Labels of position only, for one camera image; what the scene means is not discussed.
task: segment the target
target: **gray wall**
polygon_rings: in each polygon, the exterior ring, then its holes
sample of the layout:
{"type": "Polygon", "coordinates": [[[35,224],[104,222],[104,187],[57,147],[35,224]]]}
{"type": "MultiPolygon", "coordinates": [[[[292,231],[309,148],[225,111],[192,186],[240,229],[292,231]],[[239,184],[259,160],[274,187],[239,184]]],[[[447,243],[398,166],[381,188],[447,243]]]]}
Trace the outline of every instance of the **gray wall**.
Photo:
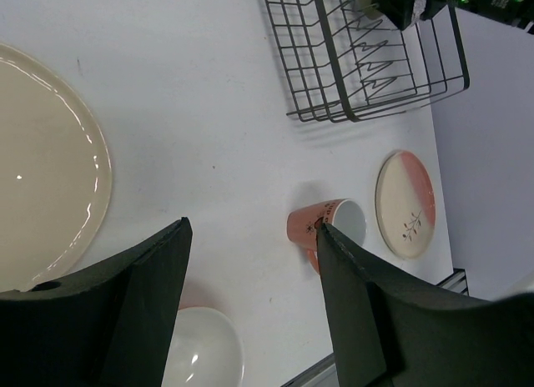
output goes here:
{"type": "Polygon", "coordinates": [[[534,282],[534,36],[458,17],[471,88],[432,112],[453,264],[494,299],[534,282]]]}

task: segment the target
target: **mug handle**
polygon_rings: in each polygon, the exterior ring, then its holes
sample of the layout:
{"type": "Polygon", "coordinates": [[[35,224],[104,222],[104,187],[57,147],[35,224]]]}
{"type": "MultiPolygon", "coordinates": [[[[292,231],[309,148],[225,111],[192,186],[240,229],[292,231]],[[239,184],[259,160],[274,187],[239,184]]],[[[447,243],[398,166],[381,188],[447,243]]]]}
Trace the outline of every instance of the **mug handle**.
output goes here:
{"type": "Polygon", "coordinates": [[[307,249],[306,256],[308,257],[308,260],[310,261],[310,264],[314,268],[315,272],[317,272],[317,274],[320,274],[319,273],[319,260],[317,259],[317,253],[313,249],[307,249]]]}

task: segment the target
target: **small plate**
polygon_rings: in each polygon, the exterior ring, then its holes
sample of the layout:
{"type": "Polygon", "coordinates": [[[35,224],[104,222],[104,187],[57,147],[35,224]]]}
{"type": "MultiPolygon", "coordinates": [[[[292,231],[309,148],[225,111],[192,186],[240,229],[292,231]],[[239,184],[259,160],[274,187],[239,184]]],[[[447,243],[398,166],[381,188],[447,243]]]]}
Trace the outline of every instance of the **small plate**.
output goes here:
{"type": "Polygon", "coordinates": [[[240,387],[243,343],[230,320],[211,308],[178,311],[163,387],[240,387]]]}
{"type": "Polygon", "coordinates": [[[108,207],[111,166],[78,95],[41,63],[0,45],[0,291],[65,274],[108,207]]]}
{"type": "Polygon", "coordinates": [[[385,243],[402,258],[428,249],[436,226],[436,202],[423,163],[408,151],[391,155],[376,184],[376,217],[385,243]]]}

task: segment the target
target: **cup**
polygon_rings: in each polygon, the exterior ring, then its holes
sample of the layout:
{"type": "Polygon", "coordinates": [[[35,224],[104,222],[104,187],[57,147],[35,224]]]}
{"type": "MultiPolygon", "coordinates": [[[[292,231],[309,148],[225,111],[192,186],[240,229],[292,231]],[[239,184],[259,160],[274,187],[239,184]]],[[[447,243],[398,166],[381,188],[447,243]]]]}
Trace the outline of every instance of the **cup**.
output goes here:
{"type": "Polygon", "coordinates": [[[308,260],[317,273],[317,230],[323,223],[332,224],[358,245],[364,243],[367,230],[365,215],[352,199],[324,201],[292,212],[287,218],[287,236],[306,249],[308,260]]]}

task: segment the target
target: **black wire dish rack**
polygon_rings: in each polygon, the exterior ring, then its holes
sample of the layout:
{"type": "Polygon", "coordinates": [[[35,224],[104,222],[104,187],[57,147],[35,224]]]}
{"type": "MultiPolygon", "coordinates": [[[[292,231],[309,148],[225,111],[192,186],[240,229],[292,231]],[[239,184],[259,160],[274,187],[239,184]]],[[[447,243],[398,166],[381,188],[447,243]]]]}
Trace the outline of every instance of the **black wire dish rack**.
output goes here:
{"type": "Polygon", "coordinates": [[[287,113],[292,118],[359,122],[469,87],[452,8],[400,32],[385,17],[373,19],[370,0],[264,1],[295,106],[287,113]]]}

